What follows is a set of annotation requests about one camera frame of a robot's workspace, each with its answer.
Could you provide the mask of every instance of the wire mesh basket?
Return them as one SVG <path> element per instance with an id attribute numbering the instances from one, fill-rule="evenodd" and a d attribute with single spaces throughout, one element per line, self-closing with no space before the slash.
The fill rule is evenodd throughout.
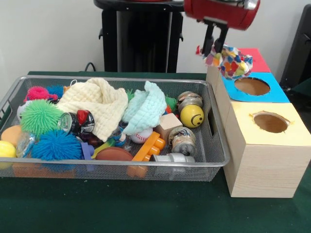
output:
<path id="1" fill-rule="evenodd" d="M 19 124 L 17 108 L 23 103 L 27 90 L 32 86 L 70 85 L 77 79 L 85 82 L 91 77 L 65 76 L 25 76 L 15 81 L 0 102 L 0 133 L 6 128 Z M 147 79 L 105 78 L 114 88 L 125 90 L 143 90 Z M 158 181 L 211 181 L 220 167 L 225 166 L 230 158 L 224 129 L 211 85 L 204 81 L 148 79 L 156 83 L 161 90 L 172 98 L 177 98 L 185 91 L 193 91 L 204 100 L 205 119 L 200 127 L 192 131 L 196 137 L 197 156 L 195 163 L 173 162 L 125 162 L 101 160 L 61 160 L 43 161 L 33 158 L 0 158 L 0 176 L 2 177 L 38 177 L 38 178 L 77 178 L 77 179 L 119 179 L 119 180 L 158 180 Z M 140 145 L 131 144 L 132 155 Z M 170 153 L 166 146 L 161 155 Z M 146 175 L 131 177 L 128 167 L 145 168 Z"/>

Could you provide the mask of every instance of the blue paper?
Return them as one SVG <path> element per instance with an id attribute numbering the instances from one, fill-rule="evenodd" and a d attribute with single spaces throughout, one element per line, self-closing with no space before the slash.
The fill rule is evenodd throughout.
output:
<path id="1" fill-rule="evenodd" d="M 223 77 L 225 88 L 231 99 L 244 102 L 290 102 L 272 73 L 253 72 L 249 77 L 264 81 L 269 85 L 270 91 L 261 96 L 253 96 L 237 89 L 234 85 L 235 80 L 227 80 Z"/>

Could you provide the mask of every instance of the heart pattern cloth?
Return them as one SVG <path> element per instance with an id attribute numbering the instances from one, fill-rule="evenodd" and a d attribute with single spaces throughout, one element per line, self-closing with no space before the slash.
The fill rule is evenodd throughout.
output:
<path id="1" fill-rule="evenodd" d="M 224 45 L 222 53 L 216 53 L 212 47 L 210 54 L 203 56 L 209 66 L 218 67 L 226 79 L 239 79 L 250 75 L 253 68 L 253 57 L 244 55 L 235 47 Z"/>

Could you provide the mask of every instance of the green spiky ball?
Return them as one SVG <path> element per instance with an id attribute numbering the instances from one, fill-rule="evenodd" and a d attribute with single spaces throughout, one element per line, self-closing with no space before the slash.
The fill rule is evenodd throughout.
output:
<path id="1" fill-rule="evenodd" d="M 57 123 L 62 113 L 55 104 L 46 100 L 34 100 L 21 114 L 22 130 L 34 133 L 39 138 L 50 130 L 58 129 Z"/>
<path id="2" fill-rule="evenodd" d="M 170 108 L 171 108 L 171 110 L 172 110 L 173 112 L 176 111 L 176 109 L 177 109 L 177 106 L 176 106 L 177 100 L 176 100 L 176 99 L 166 96 L 166 97 L 165 97 L 165 102 L 166 102 L 166 104 L 167 104 L 168 106 L 170 106 Z"/>

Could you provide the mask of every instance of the yellow smiley face ball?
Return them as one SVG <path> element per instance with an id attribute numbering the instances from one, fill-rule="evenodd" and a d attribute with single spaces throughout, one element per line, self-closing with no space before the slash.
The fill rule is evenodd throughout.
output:
<path id="1" fill-rule="evenodd" d="M 198 105 L 190 104 L 181 110 L 181 122 L 188 128 L 196 128 L 203 123 L 204 113 Z"/>

